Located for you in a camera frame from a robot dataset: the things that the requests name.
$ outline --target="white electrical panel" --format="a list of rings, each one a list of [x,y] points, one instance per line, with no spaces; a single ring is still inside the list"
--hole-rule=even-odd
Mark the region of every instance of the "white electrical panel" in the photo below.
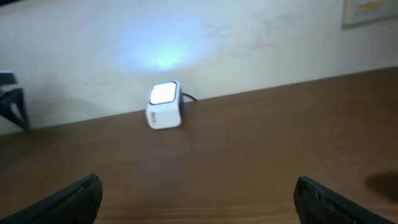
[[[353,25],[391,17],[398,0],[346,0],[344,24]]]

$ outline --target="glowing white top panel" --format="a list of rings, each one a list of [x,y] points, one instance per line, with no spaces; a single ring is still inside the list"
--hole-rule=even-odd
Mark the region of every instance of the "glowing white top panel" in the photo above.
[[[161,83],[154,85],[149,102],[153,105],[168,103],[174,100],[177,84],[175,82]]]

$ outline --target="wooden surface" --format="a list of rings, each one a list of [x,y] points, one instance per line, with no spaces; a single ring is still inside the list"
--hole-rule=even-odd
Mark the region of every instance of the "wooden surface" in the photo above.
[[[300,175],[398,222],[397,75],[188,103],[163,131],[140,111],[2,136],[0,217],[96,172],[101,224],[299,223]]]

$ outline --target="black cable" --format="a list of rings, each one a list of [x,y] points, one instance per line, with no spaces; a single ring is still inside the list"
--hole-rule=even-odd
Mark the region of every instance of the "black cable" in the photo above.
[[[198,101],[198,99],[196,99],[195,97],[189,95],[188,93],[182,93],[182,95],[184,95],[184,96],[186,96],[188,98],[191,98],[193,101]]]

